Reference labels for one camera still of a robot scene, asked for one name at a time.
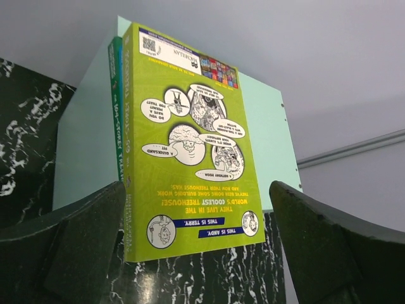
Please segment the green 104-Storey Treehouse book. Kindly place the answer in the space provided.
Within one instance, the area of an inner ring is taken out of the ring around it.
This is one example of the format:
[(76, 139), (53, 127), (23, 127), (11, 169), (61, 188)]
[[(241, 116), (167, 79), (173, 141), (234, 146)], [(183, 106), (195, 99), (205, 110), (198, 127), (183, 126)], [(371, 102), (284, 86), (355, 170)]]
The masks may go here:
[(122, 143), (122, 97), (121, 97), (121, 57), (122, 38), (114, 36), (108, 46), (109, 78), (111, 88), (111, 102), (116, 146), (116, 164), (118, 180), (123, 180), (123, 143)]

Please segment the lime green book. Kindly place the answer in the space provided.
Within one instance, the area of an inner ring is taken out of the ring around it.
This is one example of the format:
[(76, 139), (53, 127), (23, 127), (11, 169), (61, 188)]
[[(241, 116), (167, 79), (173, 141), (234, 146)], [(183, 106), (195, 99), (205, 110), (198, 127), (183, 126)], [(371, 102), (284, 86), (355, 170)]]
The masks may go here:
[(238, 69), (139, 23), (122, 43), (125, 260), (263, 242)]

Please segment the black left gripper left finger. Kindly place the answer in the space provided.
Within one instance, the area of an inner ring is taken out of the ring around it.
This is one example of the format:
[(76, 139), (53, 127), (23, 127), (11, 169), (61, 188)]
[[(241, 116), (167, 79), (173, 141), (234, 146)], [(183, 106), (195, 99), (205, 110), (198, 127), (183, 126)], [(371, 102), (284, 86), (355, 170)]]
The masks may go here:
[(1, 229), (1, 303), (99, 303), (124, 204), (113, 182)]

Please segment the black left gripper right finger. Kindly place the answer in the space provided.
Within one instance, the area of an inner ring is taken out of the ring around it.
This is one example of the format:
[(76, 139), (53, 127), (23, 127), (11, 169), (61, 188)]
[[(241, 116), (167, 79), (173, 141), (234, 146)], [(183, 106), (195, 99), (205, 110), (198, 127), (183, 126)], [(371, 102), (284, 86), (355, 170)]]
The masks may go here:
[(404, 233), (269, 188), (299, 303), (404, 303)]

